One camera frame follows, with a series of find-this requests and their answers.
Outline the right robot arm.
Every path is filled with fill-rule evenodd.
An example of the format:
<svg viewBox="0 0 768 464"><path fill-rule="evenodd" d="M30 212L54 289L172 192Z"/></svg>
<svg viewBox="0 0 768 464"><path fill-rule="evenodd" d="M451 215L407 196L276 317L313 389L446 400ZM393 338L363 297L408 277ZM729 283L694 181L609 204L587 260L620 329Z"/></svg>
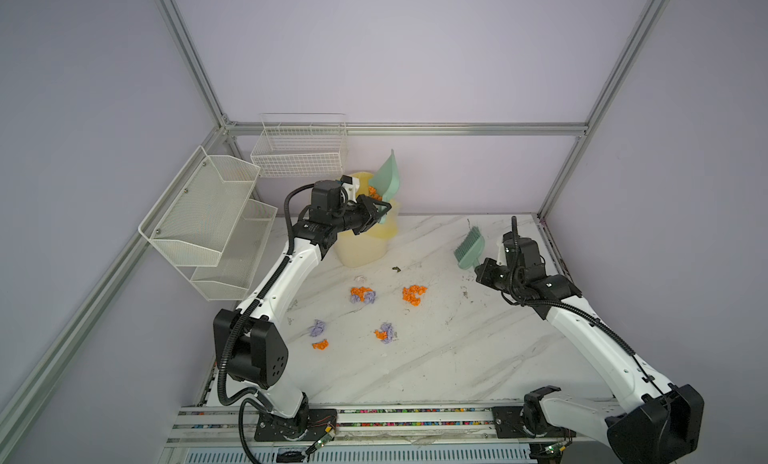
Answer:
<svg viewBox="0 0 768 464"><path fill-rule="evenodd" d="M588 361L613 399L569 397L556 385L524 397L524 431L535 437L563 428L608 446L623 463L673 463L699 443L704 399L647 364L597 315L566 276L548 274L535 240L504 234L501 258L475 261L477 283L512 305L533 310Z"/></svg>

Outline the green hand brush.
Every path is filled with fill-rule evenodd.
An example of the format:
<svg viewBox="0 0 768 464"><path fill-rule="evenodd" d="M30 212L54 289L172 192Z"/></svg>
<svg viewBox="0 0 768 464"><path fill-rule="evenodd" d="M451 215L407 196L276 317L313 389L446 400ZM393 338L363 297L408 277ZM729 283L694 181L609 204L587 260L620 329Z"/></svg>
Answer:
<svg viewBox="0 0 768 464"><path fill-rule="evenodd" d="M485 251L485 239L477 226L472 226L464 240L454 250L454 258L462 270L474 269L480 265Z"/></svg>

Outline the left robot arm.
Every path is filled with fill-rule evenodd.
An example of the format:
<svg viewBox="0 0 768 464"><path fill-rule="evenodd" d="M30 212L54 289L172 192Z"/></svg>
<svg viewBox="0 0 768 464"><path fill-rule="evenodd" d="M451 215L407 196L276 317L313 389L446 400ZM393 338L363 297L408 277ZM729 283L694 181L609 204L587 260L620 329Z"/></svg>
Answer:
<svg viewBox="0 0 768 464"><path fill-rule="evenodd" d="M235 309L214 317L216 397L223 406L254 407L259 429L270 437L297 440L310 427L308 398L286 375L281 322L288 308L341 233L365 233L392 208L359 188L358 179L344 175L291 191L283 202L287 243L279 258Z"/></svg>

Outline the green plastic dustpan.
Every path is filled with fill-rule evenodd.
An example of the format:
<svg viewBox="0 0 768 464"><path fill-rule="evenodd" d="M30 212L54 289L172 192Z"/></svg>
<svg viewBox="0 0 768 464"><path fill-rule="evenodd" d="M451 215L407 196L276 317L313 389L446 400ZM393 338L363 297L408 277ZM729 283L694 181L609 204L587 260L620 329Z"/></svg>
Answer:
<svg viewBox="0 0 768 464"><path fill-rule="evenodd" d="M388 202L392 205L392 209L380 221L381 225L384 225L389 217L394 217L399 212L400 204L395 197L400 189L400 184L401 178L395 152L391 151L390 156L384 164L368 181L368 187L375 187L378 193L382 196L381 201Z"/></svg>

